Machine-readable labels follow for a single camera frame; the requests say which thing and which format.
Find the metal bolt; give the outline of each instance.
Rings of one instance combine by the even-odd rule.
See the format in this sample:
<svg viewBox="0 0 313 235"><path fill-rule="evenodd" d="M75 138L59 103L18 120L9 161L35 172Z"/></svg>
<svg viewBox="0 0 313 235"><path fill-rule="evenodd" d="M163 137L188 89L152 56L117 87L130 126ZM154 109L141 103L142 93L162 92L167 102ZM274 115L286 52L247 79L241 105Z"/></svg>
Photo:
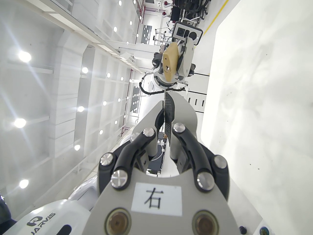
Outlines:
<svg viewBox="0 0 313 235"><path fill-rule="evenodd" d="M197 176L197 182L199 187L206 191L212 190L214 187L214 177L211 173L208 172L200 172Z"/></svg>
<svg viewBox="0 0 313 235"><path fill-rule="evenodd" d="M216 217L205 210L197 212L192 219L192 230L195 235L217 235L219 228Z"/></svg>
<svg viewBox="0 0 313 235"><path fill-rule="evenodd" d="M176 123L174 124L173 129L177 133L182 133L186 130L186 127L182 123Z"/></svg>
<svg viewBox="0 0 313 235"><path fill-rule="evenodd" d="M122 169L114 171L112 176L111 176L112 187L114 187L114 188L123 187L127 182L127 178L128 178L128 175L127 175L126 171L124 171Z"/></svg>
<svg viewBox="0 0 313 235"><path fill-rule="evenodd" d="M128 227L128 218L123 212L117 212L109 220L109 230L112 235L124 234Z"/></svg>
<svg viewBox="0 0 313 235"><path fill-rule="evenodd" d="M200 215L196 220L196 231L199 235L212 234L214 222L207 215Z"/></svg>
<svg viewBox="0 0 313 235"><path fill-rule="evenodd" d="M154 129L149 127L143 130L143 134L145 137L152 137L154 135Z"/></svg>
<svg viewBox="0 0 313 235"><path fill-rule="evenodd" d="M100 164L102 166L108 166L112 163L112 161L113 161L113 154L108 152L108 153L103 154L103 156L100 159Z"/></svg>
<svg viewBox="0 0 313 235"><path fill-rule="evenodd" d="M227 161L226 159L221 155L216 155L214 157L214 163L215 165L220 169L225 169L227 167Z"/></svg>
<svg viewBox="0 0 313 235"><path fill-rule="evenodd" d="M133 134L131 135L131 142L133 142L133 141L137 138L138 135L139 135L138 132L133 133Z"/></svg>

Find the ceiling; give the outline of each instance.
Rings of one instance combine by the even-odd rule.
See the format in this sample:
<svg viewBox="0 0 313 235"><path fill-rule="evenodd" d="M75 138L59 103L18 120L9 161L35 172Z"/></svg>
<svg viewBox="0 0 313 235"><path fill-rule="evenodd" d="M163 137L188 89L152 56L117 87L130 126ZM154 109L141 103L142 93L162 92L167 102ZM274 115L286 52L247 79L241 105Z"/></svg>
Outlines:
<svg viewBox="0 0 313 235"><path fill-rule="evenodd" d="M136 40L133 0L52 1L103 40ZM13 0L0 0L0 15L0 191L18 219L66 198L116 144L131 124L132 75L121 60ZM31 55L28 63L20 51Z"/></svg>

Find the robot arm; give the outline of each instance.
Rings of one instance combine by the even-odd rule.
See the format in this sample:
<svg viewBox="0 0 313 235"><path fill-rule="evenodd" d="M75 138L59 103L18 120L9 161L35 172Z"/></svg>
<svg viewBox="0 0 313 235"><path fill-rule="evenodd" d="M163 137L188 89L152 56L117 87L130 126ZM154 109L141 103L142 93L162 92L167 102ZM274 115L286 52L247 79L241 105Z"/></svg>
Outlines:
<svg viewBox="0 0 313 235"><path fill-rule="evenodd" d="M155 178L145 171L156 154L164 111L170 155L180 175ZM227 205L227 162L197 141L196 126L190 104L168 92L165 106L159 102L130 141L101 158L100 196L83 234L238 234Z"/></svg>

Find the yellow floor line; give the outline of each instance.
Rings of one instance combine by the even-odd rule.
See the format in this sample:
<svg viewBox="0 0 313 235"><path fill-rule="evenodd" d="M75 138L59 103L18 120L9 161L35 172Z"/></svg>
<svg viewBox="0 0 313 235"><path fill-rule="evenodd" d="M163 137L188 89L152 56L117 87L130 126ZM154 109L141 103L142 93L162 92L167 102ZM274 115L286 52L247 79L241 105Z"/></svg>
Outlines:
<svg viewBox="0 0 313 235"><path fill-rule="evenodd" d="M221 13L221 11L224 9L224 7L226 6L226 4L228 3L229 0L226 0L223 4L223 6L220 8L220 10L218 11L218 13L216 14L216 16L214 17L214 19L212 20L211 24L208 26L208 28L205 30L204 34L206 34L206 32L209 30L209 28L212 26L212 24L214 23L214 21L217 19L217 17L219 16L219 14Z"/></svg>

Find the black cable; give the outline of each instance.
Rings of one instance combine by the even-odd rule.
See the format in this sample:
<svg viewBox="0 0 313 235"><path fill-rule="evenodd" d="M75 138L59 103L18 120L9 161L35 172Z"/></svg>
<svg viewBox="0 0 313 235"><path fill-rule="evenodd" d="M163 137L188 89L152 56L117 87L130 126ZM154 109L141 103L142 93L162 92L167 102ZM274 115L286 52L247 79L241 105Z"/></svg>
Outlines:
<svg viewBox="0 0 313 235"><path fill-rule="evenodd" d="M152 93L145 91L145 90L143 89L143 87L142 87L142 81L143 81L143 79L144 79L144 77L141 79L141 82L139 82L139 87L140 87L140 89L141 89L141 91L142 91L143 93L145 93L145 94L147 94L147 95L155 95L155 94L164 93L164 91L158 91L158 92L152 92ZM180 88L180 89L168 88L168 89L166 89L166 91L182 92L182 91L185 91L185 87L182 87L182 88Z"/></svg>

